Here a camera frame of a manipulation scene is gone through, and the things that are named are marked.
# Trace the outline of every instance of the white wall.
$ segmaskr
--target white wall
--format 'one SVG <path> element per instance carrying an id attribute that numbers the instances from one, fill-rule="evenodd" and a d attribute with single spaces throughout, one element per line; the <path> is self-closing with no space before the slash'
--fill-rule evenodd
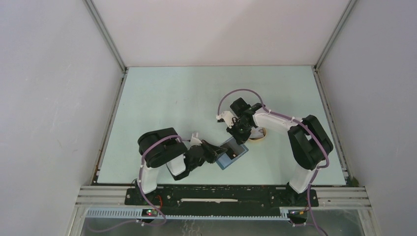
<path id="1" fill-rule="evenodd" d="M 313 65 L 349 0 L 94 0 L 127 66 Z"/>
<path id="2" fill-rule="evenodd" d="M 360 0 L 320 69 L 383 235 L 415 235 L 417 1 Z"/>
<path id="3" fill-rule="evenodd" d="M 0 4 L 0 234 L 64 235 L 121 72 L 81 0 Z"/>

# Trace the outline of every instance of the black mounting plate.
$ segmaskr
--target black mounting plate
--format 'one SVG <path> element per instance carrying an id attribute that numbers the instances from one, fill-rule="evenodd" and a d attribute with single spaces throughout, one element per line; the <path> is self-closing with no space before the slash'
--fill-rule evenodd
<path id="1" fill-rule="evenodd" d="M 146 206 L 139 188 L 126 191 L 125 205 Z M 290 204 L 282 198 L 286 194 L 283 185 L 177 185 L 162 184 L 147 198 L 156 206 L 162 199 L 162 212 L 166 215 L 194 216 L 280 216 L 280 207 L 306 207 L 302 198 Z M 315 190 L 310 191 L 312 207 L 319 202 Z M 236 202 L 188 202 L 184 199 L 235 199 Z"/>

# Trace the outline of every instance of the tape roll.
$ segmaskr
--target tape roll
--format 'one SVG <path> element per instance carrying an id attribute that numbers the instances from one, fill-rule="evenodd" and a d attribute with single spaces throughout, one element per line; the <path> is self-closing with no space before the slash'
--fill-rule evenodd
<path id="1" fill-rule="evenodd" d="M 262 128 L 262 131 L 264 132 L 264 136 L 262 138 L 248 139 L 248 141 L 251 142 L 251 143 L 258 143 L 258 142 L 262 141 L 267 136 L 267 129 Z"/>

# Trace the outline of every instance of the aluminum frame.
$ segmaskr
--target aluminum frame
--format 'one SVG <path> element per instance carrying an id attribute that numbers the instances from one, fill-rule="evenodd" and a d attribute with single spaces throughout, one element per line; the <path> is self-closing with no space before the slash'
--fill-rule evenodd
<path id="1" fill-rule="evenodd" d="M 330 38 L 328 39 L 328 42 L 323 49 L 322 53 L 319 56 L 319 59 L 317 60 L 317 63 L 315 67 L 317 69 L 320 69 L 320 67 L 323 64 L 323 61 L 326 59 L 328 52 L 330 51 L 331 47 L 333 46 L 336 38 L 342 31 L 343 26 L 345 25 L 346 21 L 348 20 L 348 17 L 350 16 L 353 8 L 355 7 L 358 0 L 349 0 L 348 5 L 346 6 L 345 10 L 342 13 L 342 16 L 340 17 L 339 21 L 336 24 L 336 27 L 334 28 L 333 32 L 331 33 Z"/>
<path id="2" fill-rule="evenodd" d="M 98 30 L 100 31 L 101 35 L 104 38 L 104 41 L 106 42 L 107 46 L 109 47 L 110 51 L 113 54 L 113 57 L 116 59 L 116 62 L 118 63 L 121 71 L 124 73 L 126 72 L 127 68 L 126 65 L 123 62 L 123 59 L 120 56 L 119 51 L 117 50 L 117 47 L 110 36 L 109 31 L 106 28 L 106 25 L 104 24 L 103 20 L 100 17 L 100 14 L 98 13 L 97 8 L 95 7 L 95 4 L 93 0 L 83 0 L 84 4 L 86 5 L 87 10 L 89 11 L 92 19 L 94 20 L 95 24 L 97 25 Z"/>
<path id="3" fill-rule="evenodd" d="M 125 218 L 138 219 L 138 214 L 125 214 L 120 216 L 121 211 L 142 210 L 149 206 L 126 206 L 124 199 L 126 190 L 130 186 L 82 186 L 75 203 L 67 236 L 79 236 L 82 233 L 86 218 L 94 217 L 90 212 L 93 210 L 106 210 L 106 215 L 101 218 Z M 364 187 L 313 187 L 317 191 L 319 206 L 313 210 L 338 210 L 355 209 L 361 219 L 362 227 L 366 236 L 379 236 L 376 222 L 373 220 L 371 203 Z M 168 219 L 220 219 L 220 220 L 288 220 L 286 213 L 289 210 L 302 209 L 302 207 L 280 207 L 281 217 L 199 217 L 169 215 Z"/>
<path id="4" fill-rule="evenodd" d="M 113 56 L 115 57 L 120 69 L 125 74 L 123 75 L 122 82 L 119 87 L 119 91 L 113 105 L 113 111 L 109 119 L 109 125 L 105 131 L 102 149 L 98 154 L 96 169 L 91 178 L 91 183 L 95 176 L 98 175 L 100 166 L 102 163 L 102 157 L 107 146 L 107 142 L 110 136 L 110 132 L 113 126 L 115 114 L 119 106 L 121 92 L 124 87 L 124 82 L 127 76 L 127 68 L 113 42 L 109 32 L 107 31 L 106 26 L 104 25 L 99 12 L 97 11 L 93 0 L 83 0 L 86 4 L 86 7 L 91 14 L 94 22 L 100 30 L 106 44 L 111 50 Z M 317 88 L 319 90 L 320 98 L 328 119 L 331 133 L 333 135 L 333 141 L 335 144 L 335 149 L 338 153 L 339 161 L 344 172 L 345 179 L 353 178 L 352 168 L 349 163 L 349 160 L 345 157 L 342 144 L 339 139 L 337 132 L 337 125 L 334 122 L 332 117 L 332 112 L 330 105 L 327 100 L 325 88 L 320 79 L 320 73 L 318 69 L 325 60 L 329 50 L 331 49 L 335 39 L 341 32 L 346 20 L 348 19 L 353 7 L 355 6 L 357 0 L 350 0 L 343 15 L 341 16 L 339 22 L 337 23 L 329 41 L 327 42 L 323 52 L 321 53 L 315 66 L 312 66 L 312 71 L 314 78 L 316 80 Z M 66 235 L 67 236 L 79 236 L 82 233 L 83 224 L 87 216 L 87 212 L 91 208 L 106 208 L 106 209 L 135 209 L 141 207 L 149 206 L 126 206 L 124 205 L 124 197 L 126 189 L 130 186 L 82 186 L 80 193 L 78 195 L 74 210 L 71 214 L 71 220 L 69 222 Z M 317 191 L 317 196 L 319 198 L 319 206 L 313 207 L 313 210 L 321 209 L 356 209 L 358 211 L 359 217 L 362 222 L 362 228 L 366 236 L 380 236 L 379 228 L 376 223 L 375 217 L 373 215 L 371 203 L 368 199 L 366 189 L 364 187 L 313 187 Z M 281 212 L 286 212 L 291 209 L 297 209 L 297 207 L 281 207 Z"/>

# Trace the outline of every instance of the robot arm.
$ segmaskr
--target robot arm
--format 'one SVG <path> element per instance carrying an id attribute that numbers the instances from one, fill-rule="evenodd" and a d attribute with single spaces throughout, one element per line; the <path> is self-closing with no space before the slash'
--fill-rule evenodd
<path id="1" fill-rule="evenodd" d="M 333 144 L 318 119 L 309 115 L 304 119 L 286 120 L 266 112 L 260 103 L 250 106 L 242 98 L 234 101 L 230 108 L 236 116 L 230 111 L 225 111 L 217 116 L 217 120 L 227 124 L 226 130 L 236 139 L 237 144 L 243 144 L 249 139 L 253 127 L 263 127 L 288 134 L 297 166 L 287 187 L 291 187 L 297 194 L 303 193 L 318 164 L 325 157 L 314 140 L 309 140 L 304 129 L 293 120 L 296 119 L 307 125 L 314 136 L 319 139 L 326 153 L 329 154 L 333 150 Z"/>
<path id="2" fill-rule="evenodd" d="M 177 135 L 174 128 L 167 128 L 148 132 L 139 140 L 139 153 L 143 153 L 153 144 L 165 137 Z M 156 145 L 145 156 L 145 163 L 141 168 L 142 190 L 145 194 L 156 189 L 156 179 L 160 169 L 166 164 L 172 177 L 180 180 L 187 177 L 191 171 L 205 162 L 214 163 L 227 149 L 209 144 L 205 140 L 198 139 L 198 133 L 193 133 L 190 139 L 191 148 L 187 149 L 184 143 L 175 138 L 168 139 Z"/>
<path id="3" fill-rule="evenodd" d="M 226 131 L 239 145 L 249 139 L 253 127 L 263 127 L 288 134 L 297 166 L 292 179 L 287 184 L 287 190 L 294 198 L 300 197 L 306 191 L 318 164 L 325 157 L 315 141 L 307 138 L 305 130 L 294 122 L 294 119 L 308 126 L 327 154 L 333 150 L 330 138 L 317 118 L 309 115 L 303 119 L 282 119 L 264 111 L 261 104 L 250 106 L 242 98 L 233 102 L 230 108 L 236 115 L 225 111 L 217 116 L 217 120 L 227 124 Z M 168 128 L 142 135 L 138 140 L 139 153 L 143 154 L 159 140 L 176 134 L 173 128 Z M 156 189 L 156 178 L 163 165 L 166 164 L 173 178 L 179 180 L 187 177 L 192 170 L 202 166 L 205 162 L 214 163 L 227 151 L 226 148 L 211 145 L 205 140 L 200 141 L 197 133 L 193 134 L 190 143 L 192 146 L 187 149 L 184 143 L 176 139 L 168 139 L 155 146 L 146 155 L 144 166 L 141 167 L 143 173 L 139 179 L 145 194 Z"/>

